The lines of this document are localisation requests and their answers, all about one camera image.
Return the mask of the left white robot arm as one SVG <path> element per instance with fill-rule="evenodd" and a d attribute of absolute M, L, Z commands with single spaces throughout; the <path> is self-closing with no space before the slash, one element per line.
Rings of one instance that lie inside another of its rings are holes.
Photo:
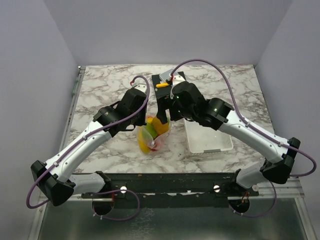
<path fill-rule="evenodd" d="M 121 100 L 102 107 L 84 131 L 61 152 L 45 162 L 36 160 L 30 167 L 35 185 L 54 206 L 60 206 L 71 196 L 95 193 L 106 197 L 111 190 L 102 173 L 75 177 L 75 169 L 100 145 L 111 140 L 128 126 L 145 124 L 150 89 L 139 84 L 128 89 Z"/>

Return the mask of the yellow toy mango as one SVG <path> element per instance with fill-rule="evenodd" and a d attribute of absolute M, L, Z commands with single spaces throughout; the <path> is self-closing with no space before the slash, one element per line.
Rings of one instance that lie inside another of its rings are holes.
<path fill-rule="evenodd" d="M 150 147 L 148 147 L 147 142 L 145 142 L 143 140 L 138 140 L 137 142 L 138 142 L 138 146 L 139 146 L 142 153 L 148 154 L 152 151 L 152 149 Z"/>

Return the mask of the green toy fruit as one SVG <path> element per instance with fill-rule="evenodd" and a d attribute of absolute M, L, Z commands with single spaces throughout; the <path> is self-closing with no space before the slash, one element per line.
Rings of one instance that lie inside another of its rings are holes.
<path fill-rule="evenodd" d="M 152 139 L 152 136 L 144 127 L 139 128 L 137 137 L 140 141 L 144 142 L 148 142 Z"/>

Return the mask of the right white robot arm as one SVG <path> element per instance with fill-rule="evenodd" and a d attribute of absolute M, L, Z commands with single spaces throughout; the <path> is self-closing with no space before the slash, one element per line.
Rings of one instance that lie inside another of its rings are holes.
<path fill-rule="evenodd" d="M 283 185 L 290 177 L 300 141 L 273 135 L 258 125 L 241 119 L 232 105 L 220 98 L 206 99 L 195 84 L 182 81 L 171 87 L 166 86 L 155 92 L 157 118 L 170 120 L 191 120 L 203 127 L 228 134 L 259 152 L 265 160 L 250 167 L 240 169 L 229 189 L 240 196 L 253 185 L 270 181 Z"/>

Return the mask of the clear zip top bag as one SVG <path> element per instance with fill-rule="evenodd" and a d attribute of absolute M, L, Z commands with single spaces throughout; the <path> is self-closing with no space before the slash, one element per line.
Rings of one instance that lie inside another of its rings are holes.
<path fill-rule="evenodd" d="M 150 152 L 159 151 L 165 143 L 169 131 L 159 135 L 152 126 L 153 116 L 145 117 L 146 125 L 136 128 L 136 140 L 142 153 L 149 154 Z"/>

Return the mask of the orange toy pepper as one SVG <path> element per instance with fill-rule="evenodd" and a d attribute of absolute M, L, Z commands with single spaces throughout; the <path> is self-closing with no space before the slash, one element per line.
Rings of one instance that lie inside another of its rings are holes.
<path fill-rule="evenodd" d="M 151 125 L 158 135 L 162 135 L 169 130 L 169 123 L 162 123 L 157 117 L 152 119 Z"/>

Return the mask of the green toy pear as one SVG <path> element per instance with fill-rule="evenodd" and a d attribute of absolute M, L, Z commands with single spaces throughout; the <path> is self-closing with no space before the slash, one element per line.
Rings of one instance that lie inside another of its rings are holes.
<path fill-rule="evenodd" d="M 153 121 L 153 118 L 152 118 L 152 117 L 149 117 L 149 118 L 146 120 L 145 129 L 146 129 L 147 132 L 151 135 L 151 137 L 152 137 L 153 139 L 155 139 L 155 138 L 158 136 L 158 133 L 157 133 L 157 131 L 155 130 L 155 128 L 153 127 L 152 121 Z"/>

